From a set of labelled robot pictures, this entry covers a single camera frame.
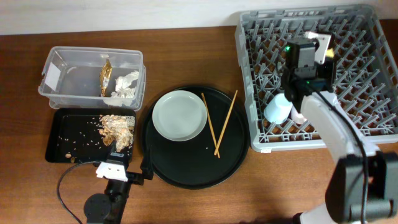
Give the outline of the food scraps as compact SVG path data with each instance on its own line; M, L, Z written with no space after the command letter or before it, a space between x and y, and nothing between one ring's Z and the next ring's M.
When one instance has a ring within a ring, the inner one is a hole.
M99 122L101 124L99 134L102 135L105 146L115 143L116 152L132 146L136 122L134 116L105 115L100 117Z

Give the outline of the grey round plate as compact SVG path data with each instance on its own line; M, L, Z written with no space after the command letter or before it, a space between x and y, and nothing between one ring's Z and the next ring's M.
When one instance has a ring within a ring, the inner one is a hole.
M157 132L171 141L188 141L201 133L207 122L204 102L196 94L175 90L161 96L152 111Z

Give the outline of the white tissue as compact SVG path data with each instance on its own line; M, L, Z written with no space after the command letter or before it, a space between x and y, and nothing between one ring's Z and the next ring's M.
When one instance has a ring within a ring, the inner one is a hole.
M136 94L136 88L132 87L132 84L138 78L138 71L133 71L124 77L118 77L115 91L111 93L109 98L103 100L104 103L110 106L130 106Z

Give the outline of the wooden chopstick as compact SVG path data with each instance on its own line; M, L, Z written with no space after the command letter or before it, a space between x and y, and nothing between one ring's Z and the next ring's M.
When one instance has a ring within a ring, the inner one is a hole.
M201 93L201 97L202 97L202 100L203 100L203 102L205 104L206 113L207 113L207 120L208 120L208 124L209 124L209 127L210 127L211 137L212 137L214 146L216 147L217 146L217 141L216 141L216 138L215 138L215 133L214 133L214 130L213 130L213 125L212 125L212 122L211 122L211 117L210 117L210 113L209 113L208 106L207 106L207 103L206 103L205 95L203 93ZM216 153L215 155L217 156L217 158L220 159L219 152L215 151L215 153Z
M220 158L219 149L220 149L221 142L222 142L222 139L223 139L223 136L224 136L224 132L225 132L226 127L227 127L227 125L228 125L229 117L231 116L231 112L232 112L232 110L233 110L234 102L236 101L237 94L238 94L238 90L236 90L235 93L234 93L234 96L233 96L233 99L232 99L231 104L230 104L230 106L229 106L229 110L228 110L228 113L227 113L227 115L226 115L226 118L225 118L225 121L224 121L222 130L221 130L221 133L220 133L220 136L219 136L217 145L216 145L216 147L215 147L214 155L217 156L217 158Z

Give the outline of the gold brown snack wrapper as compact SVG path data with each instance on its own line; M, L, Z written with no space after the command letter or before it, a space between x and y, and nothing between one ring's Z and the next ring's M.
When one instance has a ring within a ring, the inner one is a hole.
M100 75L99 75L100 89L101 89L100 96L102 96L102 97L106 96L106 89L109 85L112 70L113 70L113 68L111 66L111 62L107 58L105 64L103 65L103 67L100 71Z

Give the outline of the light blue plastic cup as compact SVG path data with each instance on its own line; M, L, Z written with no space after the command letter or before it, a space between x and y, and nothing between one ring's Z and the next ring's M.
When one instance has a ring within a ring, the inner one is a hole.
M292 107L292 102L283 93L279 93L266 106L264 117L270 123L282 124L289 117Z

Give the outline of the pink cup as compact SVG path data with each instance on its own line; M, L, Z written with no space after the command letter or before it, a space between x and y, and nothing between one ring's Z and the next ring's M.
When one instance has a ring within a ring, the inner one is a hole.
M299 113L294 106L291 109L290 118L297 124L303 124L307 121L307 118L305 118L303 114Z

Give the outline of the yellow bowl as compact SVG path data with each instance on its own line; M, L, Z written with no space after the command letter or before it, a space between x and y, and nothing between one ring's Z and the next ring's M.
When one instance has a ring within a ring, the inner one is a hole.
M326 58L334 58L334 56L335 56L335 53L334 53L334 49L333 48L330 48L330 49L326 50L326 53L325 53L325 57Z

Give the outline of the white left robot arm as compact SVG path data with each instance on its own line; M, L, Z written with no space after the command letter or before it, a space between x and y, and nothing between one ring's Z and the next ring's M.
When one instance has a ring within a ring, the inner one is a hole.
M93 194L84 204L84 214L87 223L120 223L129 198L132 185L143 185L145 180L152 180L154 169L152 152L143 152L141 172L129 172L131 151L117 152L115 143L100 149L98 146L88 146L73 153L82 159L78 164L68 168L57 182L57 198L61 206L78 222L82 221L66 206L62 200L60 186L63 178L77 167L91 164L96 167L96 176L108 181L102 194Z

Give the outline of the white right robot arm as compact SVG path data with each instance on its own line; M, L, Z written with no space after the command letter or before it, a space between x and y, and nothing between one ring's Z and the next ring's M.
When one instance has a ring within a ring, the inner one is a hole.
M336 163L324 204L294 215L294 223L369 223L397 215L397 154L368 141L342 109L332 83L328 40L287 41L285 97L318 131Z

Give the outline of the grey dishwasher rack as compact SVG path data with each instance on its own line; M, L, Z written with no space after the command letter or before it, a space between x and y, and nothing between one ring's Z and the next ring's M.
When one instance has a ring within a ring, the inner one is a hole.
M264 110L282 93L286 42L307 31L335 36L333 89L344 111L376 144L397 141L397 65L369 5L244 11L235 32L251 147L261 153L323 147L308 122L270 123Z

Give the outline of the black rectangular tray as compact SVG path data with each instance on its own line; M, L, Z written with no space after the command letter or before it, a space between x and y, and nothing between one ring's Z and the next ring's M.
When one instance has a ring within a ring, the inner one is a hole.
M61 108L53 117L45 152L45 160L52 163L82 163L106 161L116 151L116 143L105 145L100 134L100 119L106 115L133 116L136 113L122 108Z

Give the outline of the round black serving tray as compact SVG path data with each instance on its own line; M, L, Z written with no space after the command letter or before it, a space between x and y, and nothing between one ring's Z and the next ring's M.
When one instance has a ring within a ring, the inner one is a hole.
M233 97L210 86L185 86L205 99L218 142ZM214 155L215 146L209 124L191 140L175 142L161 136L152 122L152 108L142 121L141 149L150 149L154 172L167 183L184 189L204 189L217 185L232 176L242 164L250 145L246 115L234 102L228 125L219 149L220 159Z

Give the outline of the clear plastic bin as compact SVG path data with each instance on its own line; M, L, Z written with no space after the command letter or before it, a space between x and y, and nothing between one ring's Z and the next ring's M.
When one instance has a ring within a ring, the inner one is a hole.
M100 96L100 71L109 59L113 68L106 96ZM98 47L53 47L45 61L42 81L38 87L40 95L47 97L52 108L128 108L138 111L144 100L146 68L144 56L138 50L107 49ZM45 84L48 67L52 62L60 70L57 89L53 91ZM136 88L130 106L110 106L103 100L115 91L116 79L138 71L139 78L132 87Z

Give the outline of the white label on bin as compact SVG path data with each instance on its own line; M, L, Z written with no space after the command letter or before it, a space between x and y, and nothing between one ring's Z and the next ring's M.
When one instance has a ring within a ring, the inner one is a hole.
M61 70L50 62L50 65L47 70L47 74L45 77L45 84L50 87L53 91L57 89L58 81L60 78Z

